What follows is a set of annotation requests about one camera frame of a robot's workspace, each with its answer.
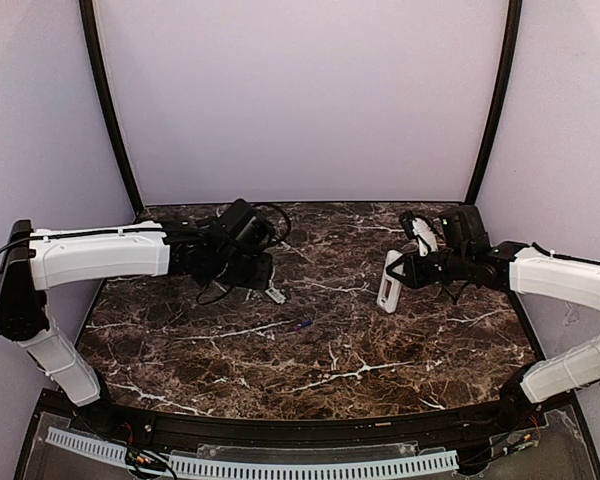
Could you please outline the white remote control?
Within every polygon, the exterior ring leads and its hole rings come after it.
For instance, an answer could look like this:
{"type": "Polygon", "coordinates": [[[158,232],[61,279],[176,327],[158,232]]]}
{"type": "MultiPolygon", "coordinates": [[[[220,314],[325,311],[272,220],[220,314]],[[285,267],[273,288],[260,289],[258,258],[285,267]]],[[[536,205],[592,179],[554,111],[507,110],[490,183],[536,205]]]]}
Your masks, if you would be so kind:
{"type": "Polygon", "coordinates": [[[379,290],[376,297],[376,303],[386,313],[391,314],[396,311],[402,284],[396,280],[391,279],[384,272],[384,267],[382,271],[379,290]]]}

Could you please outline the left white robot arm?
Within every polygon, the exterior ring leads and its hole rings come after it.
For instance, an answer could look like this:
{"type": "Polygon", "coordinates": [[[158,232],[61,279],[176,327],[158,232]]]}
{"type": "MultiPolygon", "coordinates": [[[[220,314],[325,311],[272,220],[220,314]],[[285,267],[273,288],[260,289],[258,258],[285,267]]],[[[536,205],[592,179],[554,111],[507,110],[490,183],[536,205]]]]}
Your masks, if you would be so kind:
{"type": "Polygon", "coordinates": [[[203,291],[213,283],[227,293],[265,291],[274,272],[269,251],[292,230],[283,209],[274,209],[283,221],[276,226],[268,207],[237,199],[199,220],[78,230],[35,229],[19,220],[0,248],[0,337],[23,348],[74,406],[102,404],[105,382],[48,315],[47,291],[134,276],[189,276],[203,291]]]}

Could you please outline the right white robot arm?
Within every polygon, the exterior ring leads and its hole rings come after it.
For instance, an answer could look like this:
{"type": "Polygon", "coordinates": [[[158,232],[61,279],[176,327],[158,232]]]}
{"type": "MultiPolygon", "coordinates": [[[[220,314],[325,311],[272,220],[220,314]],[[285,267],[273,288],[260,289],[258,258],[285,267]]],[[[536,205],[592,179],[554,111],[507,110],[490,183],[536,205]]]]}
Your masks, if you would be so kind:
{"type": "MultiPolygon", "coordinates": [[[[417,249],[387,253],[377,304],[387,313],[397,307],[402,288],[439,284],[447,288],[485,287],[504,293],[535,294],[600,312],[600,261],[546,250],[537,243],[490,243],[474,205],[443,211],[441,225],[412,211],[399,222],[417,249]]],[[[519,369],[500,389],[504,420],[526,417],[558,394],[600,382],[600,334],[551,359],[519,369]]]]}

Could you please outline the black front rail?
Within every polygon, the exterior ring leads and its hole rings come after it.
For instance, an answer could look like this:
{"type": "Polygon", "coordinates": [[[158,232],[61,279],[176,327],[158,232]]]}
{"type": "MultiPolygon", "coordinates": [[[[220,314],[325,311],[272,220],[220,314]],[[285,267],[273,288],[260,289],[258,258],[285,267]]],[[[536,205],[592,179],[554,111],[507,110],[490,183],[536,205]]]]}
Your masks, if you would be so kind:
{"type": "Polygon", "coordinates": [[[195,448],[202,444],[240,447],[346,447],[415,441],[422,446],[463,448],[501,433],[493,403],[434,413],[357,420],[232,420],[115,406],[99,426],[134,446],[195,448]]]}

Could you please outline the right black frame post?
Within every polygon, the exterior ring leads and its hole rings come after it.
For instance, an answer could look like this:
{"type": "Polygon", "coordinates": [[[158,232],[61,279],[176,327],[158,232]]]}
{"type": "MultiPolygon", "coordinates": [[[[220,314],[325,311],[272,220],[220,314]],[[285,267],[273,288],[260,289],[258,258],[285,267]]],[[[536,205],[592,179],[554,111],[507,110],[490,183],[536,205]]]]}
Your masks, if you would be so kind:
{"type": "Polygon", "coordinates": [[[510,75],[515,58],[518,33],[521,23],[522,7],[522,0],[510,0],[508,2],[502,47],[499,56],[492,98],[474,169],[464,198],[464,204],[476,204],[487,172],[504,108],[510,75]]]}

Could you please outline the black frame post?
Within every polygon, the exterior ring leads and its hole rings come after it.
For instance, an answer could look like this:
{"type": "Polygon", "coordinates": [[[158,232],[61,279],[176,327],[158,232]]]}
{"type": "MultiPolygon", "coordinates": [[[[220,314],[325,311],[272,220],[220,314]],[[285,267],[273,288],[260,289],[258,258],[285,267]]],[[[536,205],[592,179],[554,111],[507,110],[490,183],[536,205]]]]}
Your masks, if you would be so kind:
{"type": "Polygon", "coordinates": [[[521,23],[522,7],[522,0],[510,0],[508,2],[502,47],[499,56],[492,98],[474,169],[464,198],[464,204],[476,204],[487,172],[504,108],[510,75],[515,58],[518,33],[521,23]]]}
{"type": "Polygon", "coordinates": [[[132,211],[139,215],[144,210],[144,204],[132,171],[111,93],[97,26],[95,2],[79,0],[78,5],[91,73],[109,142],[132,211]]]}

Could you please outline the left black frame post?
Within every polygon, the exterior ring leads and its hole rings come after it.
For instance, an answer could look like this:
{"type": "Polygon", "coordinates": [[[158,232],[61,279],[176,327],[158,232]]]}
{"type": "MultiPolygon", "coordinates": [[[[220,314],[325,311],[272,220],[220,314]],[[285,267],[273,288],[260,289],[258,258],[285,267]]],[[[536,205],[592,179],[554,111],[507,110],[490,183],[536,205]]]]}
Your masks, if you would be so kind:
{"type": "Polygon", "coordinates": [[[91,73],[109,142],[132,211],[139,215],[144,210],[144,204],[132,171],[111,93],[97,26],[95,2],[79,0],[78,5],[91,73]]]}

